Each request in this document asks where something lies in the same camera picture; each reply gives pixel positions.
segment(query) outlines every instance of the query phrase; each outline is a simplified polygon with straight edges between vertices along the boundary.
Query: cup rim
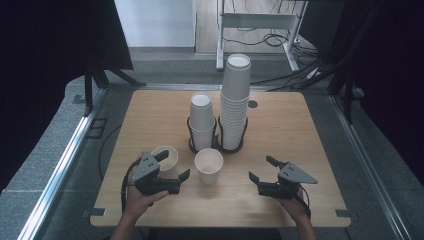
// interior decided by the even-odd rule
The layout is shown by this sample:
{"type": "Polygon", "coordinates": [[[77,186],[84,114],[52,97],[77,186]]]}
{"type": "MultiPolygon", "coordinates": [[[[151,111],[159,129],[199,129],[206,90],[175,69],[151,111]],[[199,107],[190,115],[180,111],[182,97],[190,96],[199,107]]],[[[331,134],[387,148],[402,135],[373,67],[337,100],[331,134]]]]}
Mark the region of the cup rim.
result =
{"type": "Polygon", "coordinates": [[[151,154],[152,155],[154,155],[153,153],[156,151],[156,150],[159,150],[160,148],[166,148],[166,149],[170,149],[170,150],[172,150],[173,152],[175,152],[175,154],[176,154],[176,161],[174,161],[174,163],[172,164],[172,166],[171,167],[169,167],[169,168],[167,168],[167,169],[160,169],[159,168],[159,171],[160,172],[165,172],[165,171],[169,171],[169,170],[171,170],[173,167],[175,167],[175,165],[177,165],[177,163],[178,163],[178,151],[175,149],[175,148],[173,148],[173,147],[171,147],[171,146],[159,146],[159,147],[157,147],[155,150],[153,150],[152,152],[151,152],[151,154]]]}
{"type": "Polygon", "coordinates": [[[197,92],[197,93],[194,93],[193,95],[191,95],[191,98],[190,98],[190,104],[191,104],[191,106],[193,106],[194,108],[208,108],[210,105],[212,105],[212,98],[211,98],[211,96],[210,96],[209,94],[207,94],[207,93],[205,93],[205,92],[197,92]],[[207,96],[207,97],[208,97],[208,99],[209,99],[209,103],[208,103],[208,104],[206,104],[206,105],[202,105],[202,106],[194,104],[194,103],[193,103],[193,98],[194,98],[195,96],[198,96],[198,95],[207,96]]]}
{"type": "Polygon", "coordinates": [[[224,100],[226,100],[226,101],[228,101],[228,102],[231,102],[231,103],[241,103],[241,102],[244,102],[244,101],[249,101],[249,97],[250,97],[250,94],[248,94],[247,95],[247,97],[245,97],[245,98],[243,98],[243,99],[236,99],[236,100],[234,100],[234,99],[230,99],[228,96],[225,96],[224,95],[224,93],[222,92],[222,89],[221,89],[221,98],[224,98],[224,100]]]}
{"type": "Polygon", "coordinates": [[[250,58],[247,55],[235,53],[235,54],[231,54],[230,56],[228,56],[226,65],[233,70],[243,71],[243,70],[248,69],[251,66],[251,63],[250,63],[250,58]],[[231,61],[232,59],[235,59],[235,58],[242,58],[242,59],[247,61],[247,64],[236,65],[236,64],[234,64],[233,61],[231,61]]]}
{"type": "Polygon", "coordinates": [[[216,172],[218,172],[219,170],[221,170],[221,169],[222,169],[222,166],[224,165],[224,157],[223,157],[223,156],[222,156],[222,154],[221,154],[218,150],[216,150],[216,149],[213,149],[213,148],[205,148],[205,149],[200,150],[200,151],[196,154],[196,156],[194,157],[194,165],[196,166],[196,168],[197,168],[197,170],[198,170],[199,172],[202,172],[202,173],[204,173],[204,174],[214,174],[214,173],[216,173],[216,172]],[[202,154],[202,153],[204,153],[205,151],[212,151],[212,152],[214,152],[214,153],[217,153],[217,155],[218,155],[218,156],[220,156],[220,157],[219,157],[219,159],[221,160],[221,161],[220,161],[220,166],[219,166],[219,168],[218,168],[216,171],[214,171],[214,172],[205,172],[205,171],[202,171],[202,170],[200,170],[200,169],[199,169],[199,166],[198,166],[198,164],[197,164],[198,156],[199,156],[199,154],[202,154]]]}

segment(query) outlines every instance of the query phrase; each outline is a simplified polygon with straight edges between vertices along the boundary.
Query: wooden tabletop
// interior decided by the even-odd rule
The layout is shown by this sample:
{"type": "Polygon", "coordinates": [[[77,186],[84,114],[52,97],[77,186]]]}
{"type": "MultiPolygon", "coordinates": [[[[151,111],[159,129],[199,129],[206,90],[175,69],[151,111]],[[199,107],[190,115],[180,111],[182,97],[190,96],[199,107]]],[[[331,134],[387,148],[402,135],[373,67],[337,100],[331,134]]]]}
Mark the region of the wooden tabletop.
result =
{"type": "MultiPolygon", "coordinates": [[[[116,226],[121,216],[120,187],[128,167],[141,151],[172,146],[179,154],[178,173],[191,169],[180,194],[156,202],[137,225],[148,227],[250,227],[295,226],[279,203],[258,195],[249,180],[252,171],[261,181],[276,182],[278,168],[266,162],[267,155],[290,161],[318,180],[304,184],[309,194],[312,224],[316,227],[346,227],[349,217],[337,182],[300,93],[251,92],[256,108],[248,109],[249,125],[243,148],[223,154],[224,166],[211,186],[200,182],[190,151],[187,118],[190,99],[197,91],[139,90],[134,92],[119,133],[95,208],[104,216],[91,216],[95,226],[116,226]]],[[[208,91],[214,116],[220,115],[220,92],[208,91]]]]}

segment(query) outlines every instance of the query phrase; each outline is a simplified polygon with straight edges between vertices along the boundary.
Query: human hand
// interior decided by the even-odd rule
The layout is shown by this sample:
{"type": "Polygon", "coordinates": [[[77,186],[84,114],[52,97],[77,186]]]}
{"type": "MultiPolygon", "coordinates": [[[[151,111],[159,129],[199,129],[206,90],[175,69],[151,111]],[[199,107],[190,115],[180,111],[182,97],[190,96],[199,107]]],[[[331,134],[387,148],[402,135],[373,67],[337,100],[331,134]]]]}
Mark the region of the human hand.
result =
{"type": "MultiPolygon", "coordinates": [[[[297,195],[303,200],[302,188],[299,188],[297,195]]],[[[316,240],[317,236],[312,227],[311,220],[304,206],[295,198],[292,199],[277,199],[281,206],[289,213],[290,217],[296,223],[299,232],[300,240],[316,240]]]]}
{"type": "MultiPolygon", "coordinates": [[[[299,188],[297,195],[303,200],[302,188],[299,188]]],[[[309,219],[304,206],[295,198],[277,200],[280,202],[281,206],[287,211],[293,221],[297,222],[301,219],[309,219]]]]}
{"type": "Polygon", "coordinates": [[[128,177],[127,186],[127,201],[123,215],[130,218],[131,220],[137,221],[137,219],[147,211],[147,209],[156,201],[169,195],[168,191],[156,193],[154,195],[145,196],[134,186],[132,175],[137,171],[135,166],[128,177]]]}

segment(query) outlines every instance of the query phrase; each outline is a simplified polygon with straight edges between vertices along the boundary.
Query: wall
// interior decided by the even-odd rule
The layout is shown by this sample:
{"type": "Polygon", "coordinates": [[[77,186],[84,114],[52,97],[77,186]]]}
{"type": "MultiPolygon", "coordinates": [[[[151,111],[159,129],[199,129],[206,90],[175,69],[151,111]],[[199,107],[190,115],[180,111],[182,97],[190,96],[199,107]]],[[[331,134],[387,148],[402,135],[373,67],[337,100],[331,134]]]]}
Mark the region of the wall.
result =
{"type": "Polygon", "coordinates": [[[115,0],[128,47],[194,47],[195,0],[115,0]]]}

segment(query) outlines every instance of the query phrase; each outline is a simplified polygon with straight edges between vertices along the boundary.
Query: metal frame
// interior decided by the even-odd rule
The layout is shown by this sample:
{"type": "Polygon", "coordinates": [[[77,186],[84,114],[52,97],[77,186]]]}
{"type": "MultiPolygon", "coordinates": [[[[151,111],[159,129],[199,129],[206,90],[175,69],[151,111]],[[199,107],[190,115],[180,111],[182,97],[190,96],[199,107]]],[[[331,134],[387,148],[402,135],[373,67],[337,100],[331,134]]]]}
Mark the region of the metal frame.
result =
{"type": "Polygon", "coordinates": [[[53,204],[53,201],[59,191],[60,185],[63,179],[66,176],[66,173],[71,166],[74,157],[80,147],[82,140],[84,139],[85,134],[90,127],[90,124],[93,120],[93,116],[96,111],[99,109],[98,105],[104,96],[104,89],[98,90],[95,97],[95,104],[93,112],[88,116],[81,118],[74,134],[71,137],[68,145],[65,148],[52,176],[50,177],[46,187],[43,190],[40,198],[38,199],[37,204],[32,210],[31,215],[29,216],[25,226],[23,227],[18,239],[34,239],[38,233],[39,228],[41,227],[44,219],[47,216],[47,213],[50,207],[53,204]]]}
{"type": "MultiPolygon", "coordinates": [[[[222,85],[208,85],[208,84],[147,84],[144,87],[138,87],[138,89],[145,90],[199,90],[199,91],[213,91],[220,90],[222,85]]],[[[275,86],[252,86],[251,91],[267,91],[275,88],[275,86]]],[[[31,215],[29,216],[24,228],[22,229],[18,239],[34,239],[42,223],[44,222],[50,207],[59,191],[60,185],[64,180],[74,157],[82,144],[82,140],[88,128],[100,109],[101,101],[105,95],[104,89],[99,89],[95,100],[93,111],[86,117],[80,120],[71,140],[69,141],[62,157],[59,160],[49,182],[43,190],[37,204],[35,205],[31,215]]],[[[343,115],[343,107],[337,97],[329,96],[331,103],[333,104],[335,111],[338,114],[339,120],[345,129],[346,135],[351,142],[360,164],[362,165],[368,181],[371,184],[374,193],[389,221],[390,226],[397,239],[411,239],[408,230],[404,224],[404,221],[394,205],[385,185],[379,178],[371,160],[363,147],[361,140],[356,134],[355,129],[343,115]]]]}
{"type": "Polygon", "coordinates": [[[242,14],[225,13],[225,0],[221,0],[221,12],[219,13],[219,35],[216,50],[216,69],[224,69],[224,28],[278,28],[291,29],[289,41],[283,44],[292,71],[299,71],[299,66],[293,56],[292,48],[299,31],[300,22],[305,11],[307,1],[301,1],[300,9],[296,15],[280,14],[242,14]]]}
{"type": "Polygon", "coordinates": [[[356,155],[358,156],[358,160],[365,172],[365,175],[368,178],[368,182],[371,184],[371,188],[374,190],[374,193],[380,203],[381,208],[383,209],[384,214],[386,215],[390,226],[392,227],[394,234],[396,235],[396,238],[411,239],[402,216],[393,203],[386,186],[378,176],[378,173],[375,170],[374,165],[372,164],[371,159],[367,154],[367,151],[356,134],[355,128],[344,117],[343,106],[340,103],[340,100],[337,97],[330,95],[330,101],[333,103],[346,135],[349,138],[349,141],[352,144],[356,155]]]}

